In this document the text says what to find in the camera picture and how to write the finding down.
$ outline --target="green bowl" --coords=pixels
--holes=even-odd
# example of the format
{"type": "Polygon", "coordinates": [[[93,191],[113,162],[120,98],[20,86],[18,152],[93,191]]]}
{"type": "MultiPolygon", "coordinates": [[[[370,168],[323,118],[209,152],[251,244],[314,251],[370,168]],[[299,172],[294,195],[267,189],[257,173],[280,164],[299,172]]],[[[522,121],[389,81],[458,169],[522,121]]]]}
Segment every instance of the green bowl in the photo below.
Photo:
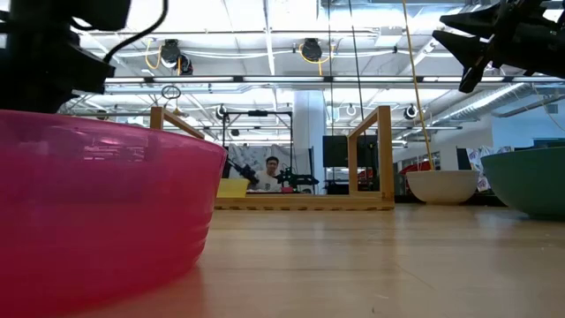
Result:
{"type": "Polygon", "coordinates": [[[489,155],[481,159],[494,193],[530,216],[565,216],[565,147],[489,155]]]}

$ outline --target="man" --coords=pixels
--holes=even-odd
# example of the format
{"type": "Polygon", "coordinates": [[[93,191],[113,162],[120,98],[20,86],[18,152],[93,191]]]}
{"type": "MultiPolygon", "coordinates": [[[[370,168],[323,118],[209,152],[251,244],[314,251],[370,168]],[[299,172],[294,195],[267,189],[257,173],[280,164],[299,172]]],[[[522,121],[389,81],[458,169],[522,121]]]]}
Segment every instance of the man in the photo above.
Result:
{"type": "Polygon", "coordinates": [[[279,159],[275,156],[270,156],[266,161],[266,169],[259,171],[255,177],[259,183],[255,185],[255,190],[267,192],[281,192],[281,185],[276,180],[276,169],[279,167],[279,159]]]}

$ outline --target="white bowl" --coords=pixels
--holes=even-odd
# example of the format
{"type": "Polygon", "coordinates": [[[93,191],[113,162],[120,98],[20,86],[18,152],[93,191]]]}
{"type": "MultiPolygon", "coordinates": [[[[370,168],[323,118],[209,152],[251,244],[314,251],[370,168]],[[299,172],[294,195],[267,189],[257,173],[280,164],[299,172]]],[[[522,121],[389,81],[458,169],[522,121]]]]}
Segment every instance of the white bowl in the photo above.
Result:
{"type": "Polygon", "coordinates": [[[406,177],[418,199],[426,203],[457,204],[475,193],[478,171],[413,171],[406,173],[406,177]]]}

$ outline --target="white shirt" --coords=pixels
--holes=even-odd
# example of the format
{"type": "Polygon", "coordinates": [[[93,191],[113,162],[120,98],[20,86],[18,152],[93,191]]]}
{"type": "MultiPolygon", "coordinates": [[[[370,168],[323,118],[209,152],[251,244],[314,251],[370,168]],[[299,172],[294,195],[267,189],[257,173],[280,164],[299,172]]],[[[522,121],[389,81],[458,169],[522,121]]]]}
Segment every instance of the white shirt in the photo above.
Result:
{"type": "Polygon", "coordinates": [[[276,180],[267,174],[266,171],[259,171],[255,174],[255,177],[259,180],[259,183],[255,185],[255,190],[267,191],[267,192],[281,192],[281,185],[276,180]]]}

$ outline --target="wooden table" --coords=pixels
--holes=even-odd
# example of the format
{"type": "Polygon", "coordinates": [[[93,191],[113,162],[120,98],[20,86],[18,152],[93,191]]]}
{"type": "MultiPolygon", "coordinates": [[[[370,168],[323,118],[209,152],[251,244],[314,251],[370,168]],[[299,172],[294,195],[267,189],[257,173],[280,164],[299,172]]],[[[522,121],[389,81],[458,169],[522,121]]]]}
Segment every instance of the wooden table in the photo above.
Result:
{"type": "Polygon", "coordinates": [[[218,211],[185,277],[67,318],[561,317],[565,224],[505,208],[218,211]]]}

